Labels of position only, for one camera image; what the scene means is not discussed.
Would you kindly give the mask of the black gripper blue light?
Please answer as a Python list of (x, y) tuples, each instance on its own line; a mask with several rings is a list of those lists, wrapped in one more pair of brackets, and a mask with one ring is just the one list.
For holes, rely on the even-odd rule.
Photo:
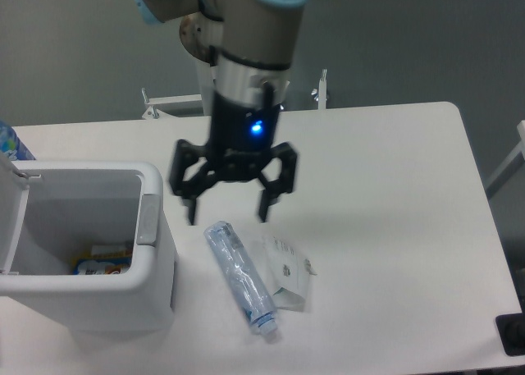
[[(280, 106), (266, 92), (262, 105), (246, 107), (214, 94), (208, 142), (176, 142), (168, 183), (171, 192), (187, 207), (187, 220), (195, 224), (198, 198), (217, 182), (249, 182), (258, 179), (263, 187), (258, 206), (260, 222), (267, 222), (269, 208), (282, 194), (294, 191), (298, 153), (289, 142), (273, 146)], [(203, 158), (204, 164), (190, 177), (185, 173)], [(263, 170), (272, 160), (281, 162), (275, 180)]]

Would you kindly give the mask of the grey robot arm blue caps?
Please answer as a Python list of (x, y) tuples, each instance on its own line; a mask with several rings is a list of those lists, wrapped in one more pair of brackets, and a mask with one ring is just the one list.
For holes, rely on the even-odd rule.
[(299, 156), (275, 141), (294, 50), (308, 0), (134, 0), (148, 23), (180, 21), (180, 41), (208, 65), (212, 79), (205, 144), (180, 139), (169, 175), (171, 192), (194, 224), (199, 196), (219, 182), (258, 180), (258, 217), (294, 190)]

